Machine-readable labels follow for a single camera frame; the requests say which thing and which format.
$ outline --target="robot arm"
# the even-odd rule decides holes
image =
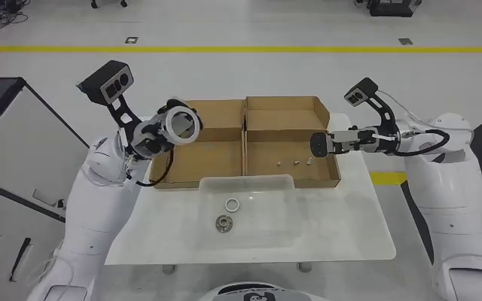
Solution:
[[[411,195],[430,232],[434,290],[449,301],[479,300],[482,174],[470,148],[470,125],[451,113],[423,122],[407,111],[406,120],[396,120],[377,91],[384,93],[365,78],[345,95],[345,100],[353,106],[367,102],[379,113],[379,126],[315,133],[311,151],[315,157],[349,151],[404,157]]]
[[[380,115],[380,125],[362,129],[353,126],[347,131],[330,133],[318,132],[310,140],[311,151],[315,157],[345,154],[349,151],[381,152],[400,157],[447,152],[444,145],[449,142],[450,135],[440,129],[448,128],[412,119],[396,120],[392,109],[376,94],[377,91],[378,86],[370,78],[365,78],[345,95],[345,100],[354,107],[363,102],[368,103]],[[459,118],[455,126],[451,124],[453,128],[457,127],[457,130],[458,127],[464,127],[464,132],[457,133],[457,139],[453,140],[448,151],[452,148],[463,149],[466,145],[460,143],[461,140],[470,140],[468,123],[463,121],[463,118]]]
[[[92,102],[107,107],[120,130],[90,147],[68,197],[63,243],[28,301],[98,300],[97,275],[141,187],[163,180],[142,183],[149,162],[170,152],[168,170],[173,148],[195,141],[203,128],[196,110],[177,99],[168,100],[150,120],[140,120],[123,97],[132,83],[129,66],[110,61],[78,86]]]

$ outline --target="open cardboard box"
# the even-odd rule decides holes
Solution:
[[[244,175],[244,100],[187,101],[204,124],[196,142],[174,148],[174,163],[158,189],[196,188],[205,177]],[[155,157],[150,179],[164,173],[169,154]]]
[[[315,158],[310,150],[311,135],[326,131],[329,121],[330,113],[314,96],[248,97],[245,174],[288,174],[296,188],[336,187],[335,156]]]
[[[205,177],[240,175],[288,174],[296,188],[335,187],[340,182],[334,156],[311,154],[311,135],[326,131],[330,121],[330,113],[317,97],[187,103],[197,109],[204,129],[196,142],[175,147],[174,163],[156,188],[195,188]],[[158,179],[168,162],[169,154],[154,158],[150,179]]]

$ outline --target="clear plastic container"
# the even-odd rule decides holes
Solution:
[[[280,248],[293,245],[300,235],[293,178],[290,175],[203,178],[199,186],[198,245],[200,248]],[[230,213],[230,198],[239,209]],[[229,232],[216,229],[216,219],[233,219]]]

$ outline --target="robot logo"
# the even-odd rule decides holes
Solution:
[[[264,292],[264,295],[258,293],[247,293],[244,295],[243,301],[276,301],[273,293]]]

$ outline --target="white table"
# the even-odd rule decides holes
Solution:
[[[328,129],[345,130],[345,114]],[[198,192],[142,188],[134,212],[105,264],[272,263],[390,260],[395,246],[360,152],[337,156],[336,188],[299,190],[303,234],[290,248],[200,250],[193,244]]]

